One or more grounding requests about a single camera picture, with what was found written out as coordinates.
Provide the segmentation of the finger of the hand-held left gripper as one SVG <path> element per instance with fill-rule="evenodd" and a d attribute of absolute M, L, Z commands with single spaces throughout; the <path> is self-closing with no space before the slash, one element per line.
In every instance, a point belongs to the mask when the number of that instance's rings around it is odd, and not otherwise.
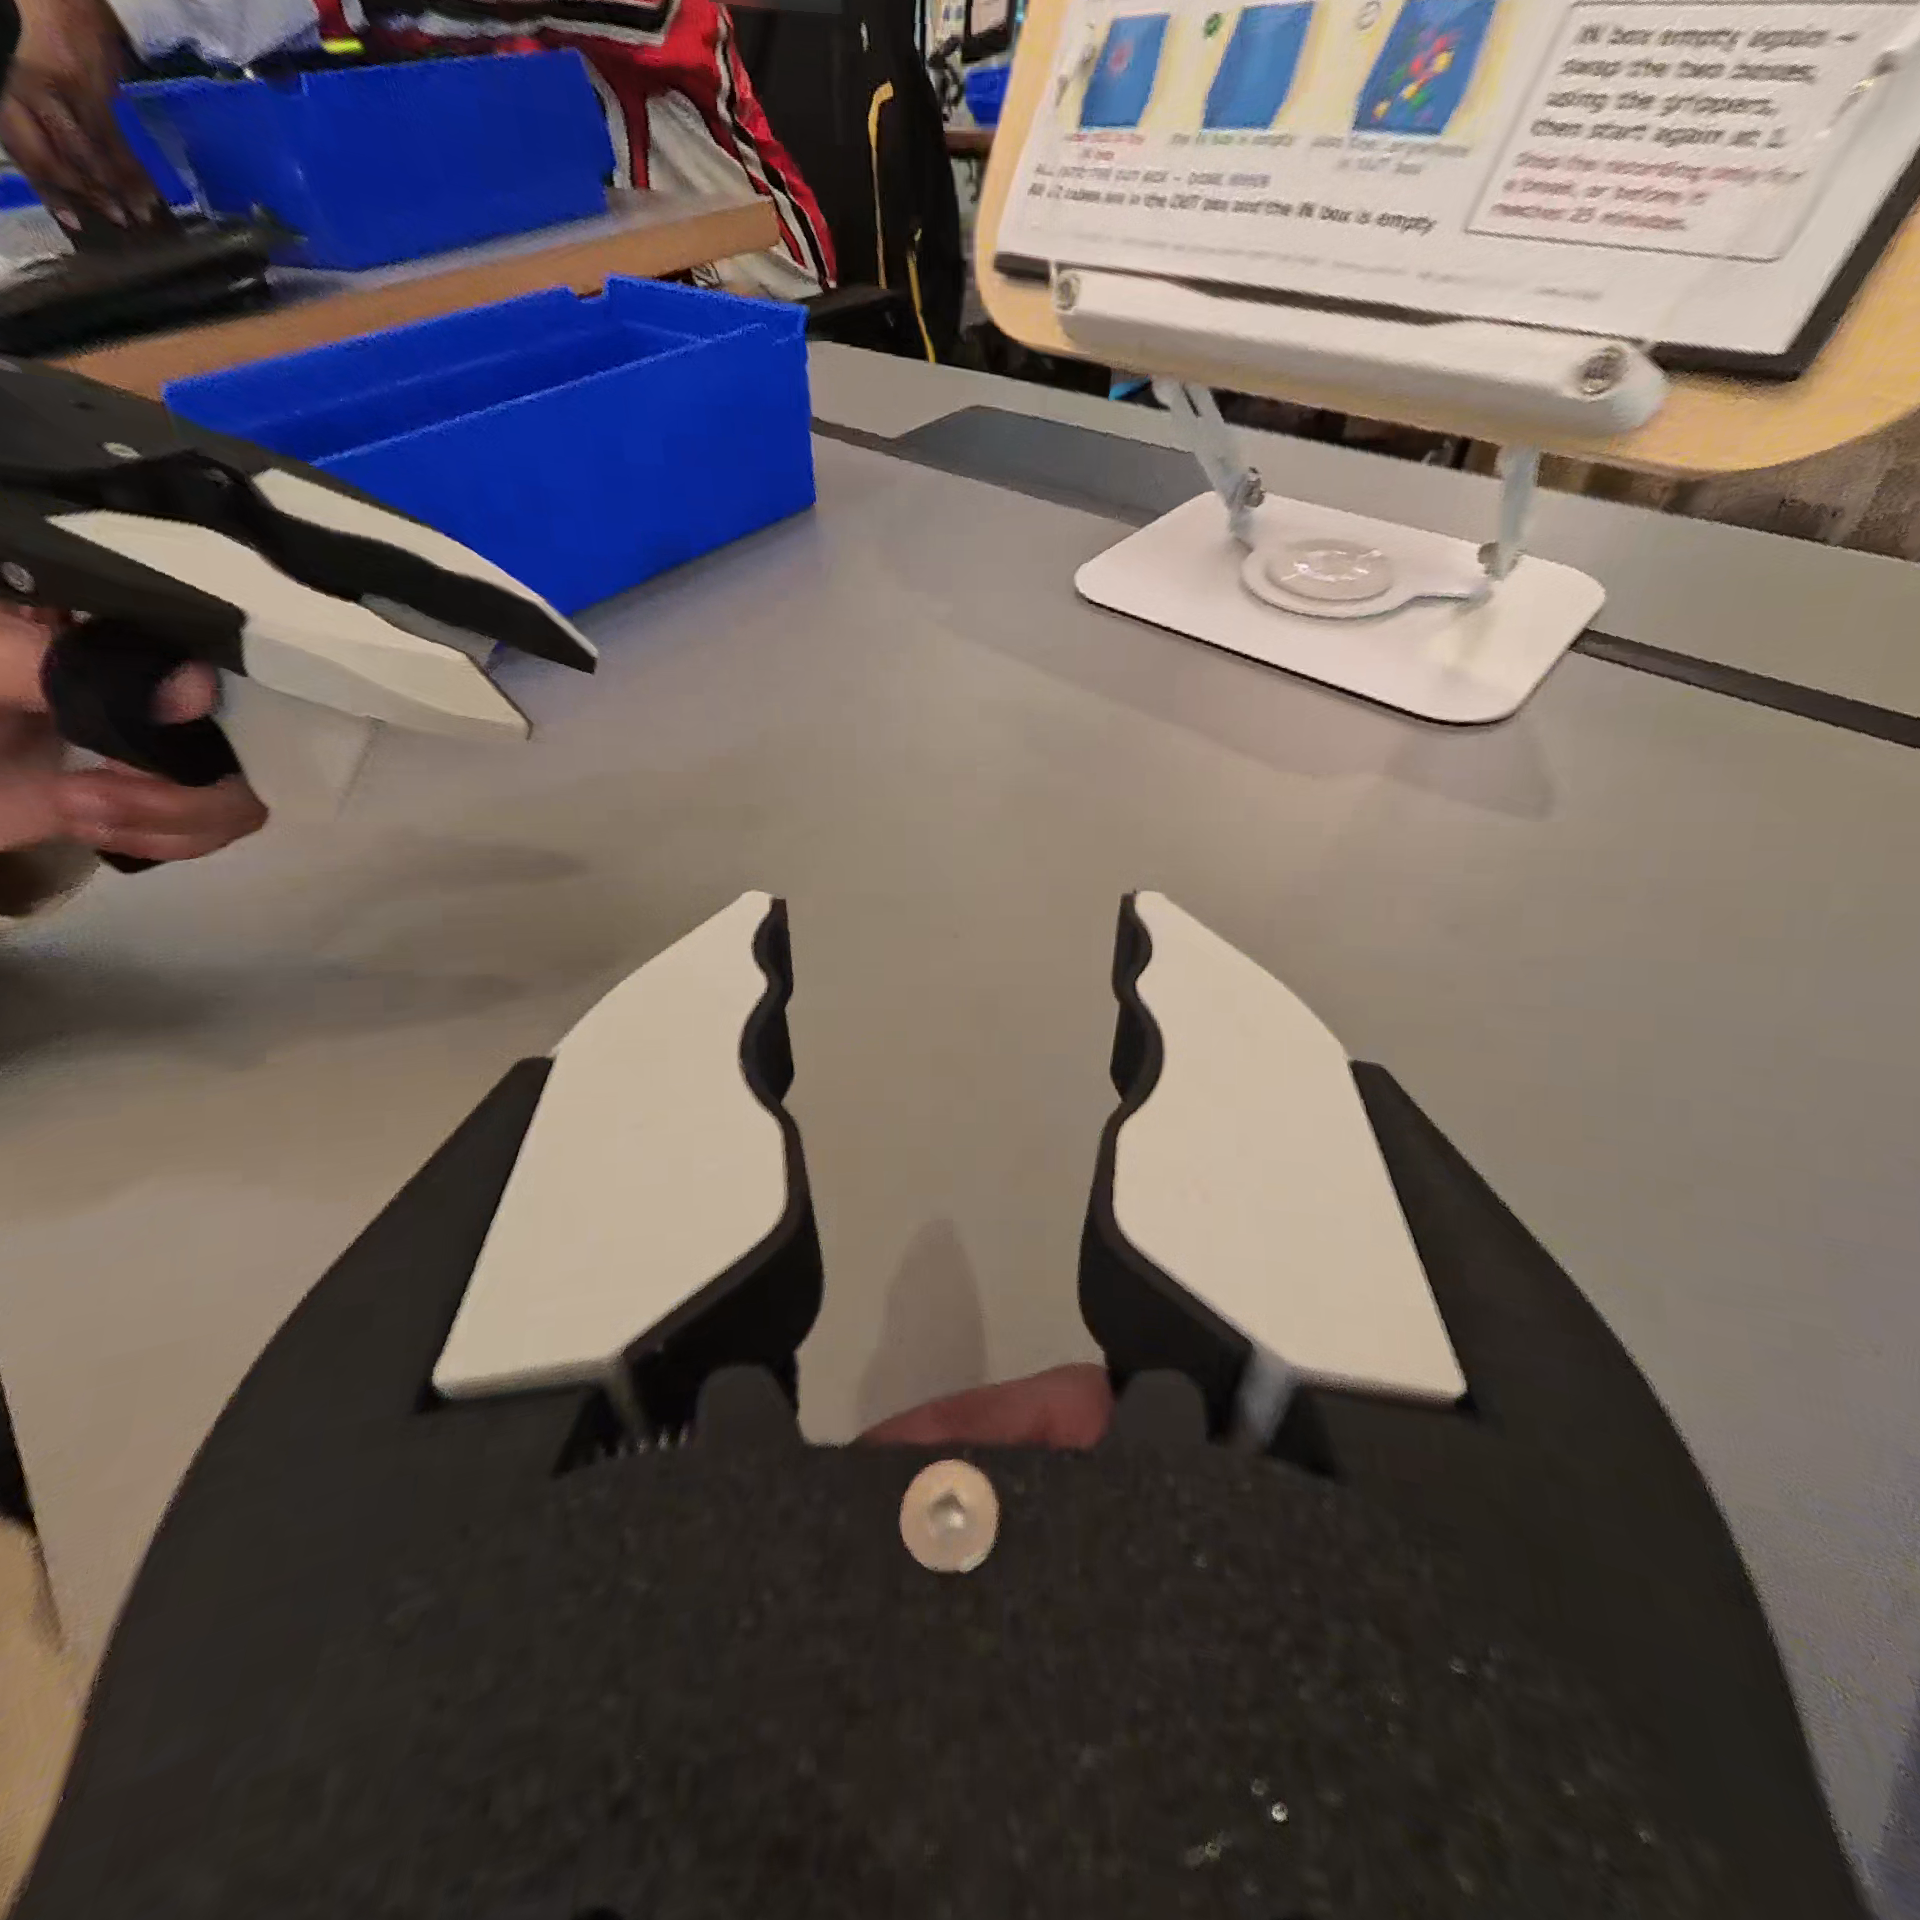
<path fill-rule="evenodd" d="M 433 641 L 595 670 L 595 645 L 498 564 L 321 476 L 264 469 L 227 488 L 226 529 L 306 589 Z"/>
<path fill-rule="evenodd" d="M 242 625 L 242 667 L 215 670 L 300 706 L 356 721 L 483 741 L 524 738 L 531 723 L 492 684 L 472 641 L 433 641 L 382 613 L 275 581 L 265 564 L 249 562 L 239 545 L 213 534 L 166 534 L 133 517 L 65 519 L 87 546 L 140 562 L 166 562 L 194 586 L 236 586 Z M 247 774 L 239 744 L 216 713 L 232 751 Z"/>

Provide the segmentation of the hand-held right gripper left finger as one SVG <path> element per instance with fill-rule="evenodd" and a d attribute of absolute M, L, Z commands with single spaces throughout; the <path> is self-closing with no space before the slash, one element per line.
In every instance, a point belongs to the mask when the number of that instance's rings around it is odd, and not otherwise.
<path fill-rule="evenodd" d="M 548 1053 L 440 1401 L 588 1387 L 642 1447 L 692 1432 L 735 1368 L 797 1404 L 825 1262 L 788 1111 L 793 987 L 788 906 L 748 891 Z"/>

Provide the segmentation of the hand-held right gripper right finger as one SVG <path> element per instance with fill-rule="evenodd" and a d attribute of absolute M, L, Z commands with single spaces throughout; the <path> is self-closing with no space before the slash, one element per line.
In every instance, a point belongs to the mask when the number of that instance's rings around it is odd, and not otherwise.
<path fill-rule="evenodd" d="M 1172 1379 L 1270 1454 L 1311 1393 L 1453 1415 L 1468 1379 L 1357 1079 L 1308 1001 L 1162 891 L 1114 934 L 1114 1110 L 1078 1307 L 1114 1398 Z"/>

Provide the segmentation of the person's left hand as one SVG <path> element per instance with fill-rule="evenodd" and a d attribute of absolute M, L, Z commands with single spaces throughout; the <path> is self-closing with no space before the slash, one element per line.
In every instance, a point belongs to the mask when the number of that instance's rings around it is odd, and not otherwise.
<path fill-rule="evenodd" d="M 264 828 L 271 809 L 245 777 L 184 789 L 122 762 L 71 768 L 50 720 L 43 665 L 58 621 L 2 610 L 2 853 L 88 853 L 182 863 Z"/>

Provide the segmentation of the black device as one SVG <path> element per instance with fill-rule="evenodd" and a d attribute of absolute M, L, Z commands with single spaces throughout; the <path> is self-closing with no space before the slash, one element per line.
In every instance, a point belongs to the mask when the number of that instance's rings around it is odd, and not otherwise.
<path fill-rule="evenodd" d="M 275 300 L 299 230 L 271 217 L 177 215 L 4 267 L 2 358 L 48 360 L 207 323 Z"/>

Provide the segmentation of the wooden edged table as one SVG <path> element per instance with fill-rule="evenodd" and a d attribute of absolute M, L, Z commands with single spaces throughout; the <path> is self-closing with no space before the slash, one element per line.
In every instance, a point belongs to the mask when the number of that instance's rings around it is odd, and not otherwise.
<path fill-rule="evenodd" d="M 278 270 L 273 304 L 60 354 L 55 364 L 159 399 L 169 382 L 324 349 L 546 290 L 597 294 L 614 276 L 670 279 L 761 254 L 775 241 L 775 210 L 757 196 L 623 192 L 597 219 L 506 236 L 461 254 L 362 274 Z"/>

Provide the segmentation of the wooden document stand white base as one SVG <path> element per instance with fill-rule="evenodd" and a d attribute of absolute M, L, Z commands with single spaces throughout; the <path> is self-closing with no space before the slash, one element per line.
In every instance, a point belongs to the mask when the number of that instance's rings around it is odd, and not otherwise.
<path fill-rule="evenodd" d="M 1068 4 L 1027 4 L 977 219 L 977 284 L 997 327 L 1150 382 L 1206 491 L 1086 564 L 1092 606 L 1306 684 L 1451 726 L 1511 717 L 1604 609 L 1586 571 L 1527 553 L 1544 459 L 1663 476 L 1754 474 L 1916 413 L 1916 206 L 1796 380 L 1672 370 L 1645 346 L 1233 294 L 1106 270 L 995 267 L 1020 148 Z M 1453 538 L 1265 483 L 1218 396 L 1270 396 L 1490 448 L 1498 505 Z"/>

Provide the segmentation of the printed instruction sheet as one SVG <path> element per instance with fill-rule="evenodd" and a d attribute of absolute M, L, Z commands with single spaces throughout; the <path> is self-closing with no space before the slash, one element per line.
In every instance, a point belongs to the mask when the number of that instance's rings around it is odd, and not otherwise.
<path fill-rule="evenodd" d="M 1068 4 L 994 259 L 1796 380 L 1916 142 L 1916 4 Z"/>

